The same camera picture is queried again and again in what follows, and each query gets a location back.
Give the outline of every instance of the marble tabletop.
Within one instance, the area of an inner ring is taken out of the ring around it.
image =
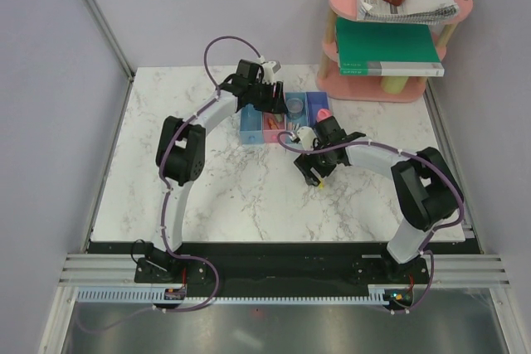
[[[222,80],[234,66],[212,68]],[[314,65],[285,65],[285,91],[316,90]],[[202,67],[139,68],[96,217],[92,241],[151,240],[163,185],[155,150],[169,115],[190,115],[212,93]],[[411,104],[329,100],[341,126],[399,148],[436,147],[423,99]],[[390,180],[338,166],[323,188],[309,187],[289,153],[276,144],[242,146],[240,115],[207,137],[206,166],[185,214],[186,241],[385,241],[402,219]],[[461,241],[460,226],[434,240]]]

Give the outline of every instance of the green book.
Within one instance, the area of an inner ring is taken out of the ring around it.
[[[341,75],[444,75],[427,25],[338,18],[336,37]]]

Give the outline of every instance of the black and white robotic arm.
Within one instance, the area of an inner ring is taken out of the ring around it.
[[[166,235],[169,249],[173,251],[178,250],[183,242],[184,211],[193,182],[200,176],[205,164],[206,136],[223,119],[248,104],[262,112],[287,112],[282,82],[274,82],[274,73],[279,68],[280,65],[275,61],[262,60],[260,64],[240,61],[236,73],[228,76],[220,84],[221,90],[206,102],[212,102],[212,105],[183,130],[178,142],[186,140],[184,148],[171,143],[175,132],[185,123],[183,119],[168,117],[164,121],[156,163],[160,166],[168,146],[173,145],[163,165],[163,175],[172,181],[172,188],[166,222],[152,239],[155,248],[166,250],[163,235]],[[406,268],[414,261],[431,238],[433,227],[457,209],[454,195],[436,174],[399,153],[371,145],[352,145],[324,151],[338,144],[368,141],[362,133],[347,135],[334,116],[320,120],[313,128],[299,129],[295,141],[300,141],[307,150],[295,160],[295,166],[310,185],[319,185],[339,164],[364,167],[394,181],[404,219],[382,254],[389,274]],[[426,148],[417,156],[435,165],[457,187],[436,149]]]

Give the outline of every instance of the pink shelf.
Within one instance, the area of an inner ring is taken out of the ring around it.
[[[329,64],[326,78],[318,77],[315,84],[319,90],[334,99],[411,103],[420,98],[426,88],[426,83],[419,82],[419,79],[413,76],[409,78],[406,87],[399,95],[389,95],[380,87],[381,76],[340,75],[338,64],[333,61]]]
[[[468,17],[472,11],[472,0],[455,0],[459,5],[459,15],[452,18],[450,21],[444,22],[445,24],[456,24],[463,21]],[[343,18],[356,21],[356,14],[358,10],[358,0],[329,0],[329,5],[334,12]]]
[[[431,38],[433,39],[433,43],[437,43],[438,35],[435,33],[431,33]],[[335,62],[338,62],[338,45],[335,41],[332,43],[326,43],[325,41],[322,42],[323,51],[326,56]],[[446,46],[444,47],[436,47],[437,55],[439,56],[439,60],[443,60],[446,56]]]

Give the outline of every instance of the pink compartment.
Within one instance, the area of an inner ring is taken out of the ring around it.
[[[271,118],[279,129],[272,129],[268,122]],[[264,143],[278,143],[277,135],[285,131],[285,116],[282,115],[282,121],[278,122],[273,114],[263,113],[262,116],[262,133],[264,134]],[[285,137],[282,138],[282,143],[285,143]]]

